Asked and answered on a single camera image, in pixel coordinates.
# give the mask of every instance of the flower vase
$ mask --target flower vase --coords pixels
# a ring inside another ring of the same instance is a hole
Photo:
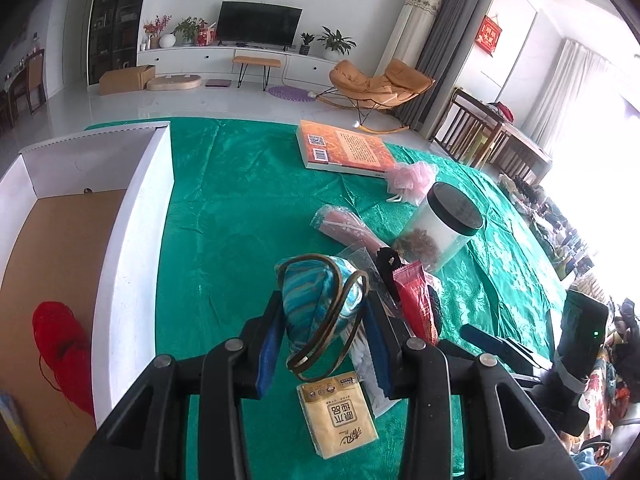
[[[175,45],[175,36],[173,34],[164,34],[160,38],[160,47],[169,48]]]
[[[340,61],[342,55],[339,50],[331,50],[330,48],[325,49],[324,58],[328,61]]]

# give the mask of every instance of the purple mat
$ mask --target purple mat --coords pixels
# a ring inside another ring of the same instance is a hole
[[[315,101],[315,97],[309,97],[309,91],[295,86],[272,86],[267,90],[272,96],[287,101],[297,101],[300,103],[310,103]]]

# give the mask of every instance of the screw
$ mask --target screw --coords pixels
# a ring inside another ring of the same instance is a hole
[[[154,359],[154,366],[156,368],[165,368],[171,364],[171,356],[167,354],[160,354]]]
[[[480,363],[484,366],[492,367],[498,364],[498,359],[495,358],[495,355],[480,354]]]
[[[242,342],[242,339],[234,337],[226,340],[225,348],[230,352],[237,352],[238,350],[242,350],[242,348],[244,348],[244,343]]]
[[[419,337],[410,337],[406,340],[406,345],[410,350],[424,350],[427,344]]]

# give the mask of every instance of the orange book cover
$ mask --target orange book cover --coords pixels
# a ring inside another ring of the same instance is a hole
[[[298,143],[306,168],[368,176],[384,176],[396,160],[381,139],[300,121]]]

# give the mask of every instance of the dining chair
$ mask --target dining chair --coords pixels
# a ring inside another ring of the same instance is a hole
[[[18,117],[17,100],[23,95],[27,97],[29,111],[33,114],[46,101],[47,97],[44,93],[44,83],[42,82],[42,72],[44,68],[44,49],[37,50],[29,55],[24,61],[24,76],[18,76],[12,82],[9,88],[9,100],[11,101],[11,110],[14,114],[14,121]],[[31,92],[38,90],[38,106],[35,108],[31,103]]]
[[[2,126],[2,120],[6,117],[9,126],[14,127],[14,118],[11,115],[11,108],[9,104],[9,94],[0,90],[0,132],[4,132],[4,126]]]

